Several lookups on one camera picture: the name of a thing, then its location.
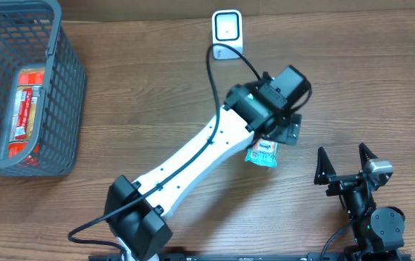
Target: food item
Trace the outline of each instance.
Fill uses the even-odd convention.
[[[20,71],[17,92],[12,114],[11,135],[9,137],[8,157],[20,153],[27,146],[32,136],[35,122],[36,103],[40,96],[43,84],[44,68],[24,69]],[[38,152],[37,144],[33,152]],[[35,158],[28,156],[24,159],[28,164],[36,162]]]
[[[248,149],[246,162],[252,162],[259,166],[277,167],[278,143],[259,139],[252,148]]]

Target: wooden table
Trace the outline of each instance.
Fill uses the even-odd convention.
[[[313,184],[324,146],[340,175],[359,168],[357,145],[388,157],[394,174],[374,193],[406,214],[404,252],[415,258],[415,10],[246,17],[245,55],[260,71],[296,66],[314,87],[297,146],[278,168],[218,167],[169,221],[168,247],[203,254],[317,252],[347,221]],[[64,24],[88,71],[75,171],[56,178],[0,177],[0,260],[86,260],[114,252],[67,241],[102,214],[108,186],[165,161],[214,114],[205,70],[210,19]],[[253,80],[239,60],[213,62],[221,97]],[[80,234],[112,239],[105,224]],[[351,233],[331,250],[353,243]]]

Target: gray plastic basket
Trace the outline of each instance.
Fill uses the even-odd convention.
[[[0,1],[0,175],[68,174],[75,166],[87,78],[61,15],[55,0]],[[45,74],[32,136],[8,158],[17,76],[39,65]]]

